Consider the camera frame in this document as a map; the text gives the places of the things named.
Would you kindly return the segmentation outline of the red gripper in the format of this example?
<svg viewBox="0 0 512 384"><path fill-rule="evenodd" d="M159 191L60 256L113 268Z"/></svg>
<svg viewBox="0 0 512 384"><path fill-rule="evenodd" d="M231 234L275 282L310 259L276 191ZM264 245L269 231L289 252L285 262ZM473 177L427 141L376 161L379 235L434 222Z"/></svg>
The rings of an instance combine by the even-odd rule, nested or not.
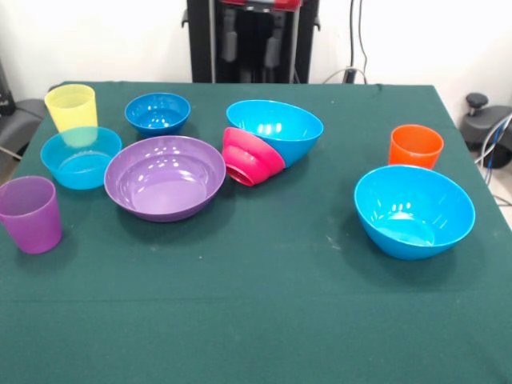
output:
<svg viewBox="0 0 512 384"><path fill-rule="evenodd" d="M234 6L262 6L272 10L296 10L301 7L301 0L222 0ZM283 16L273 15L272 35L266 42L264 64L267 69L274 69L280 63L280 50L283 36ZM222 59L232 63L237 58L238 34L236 32L236 11L224 10Z"/></svg>

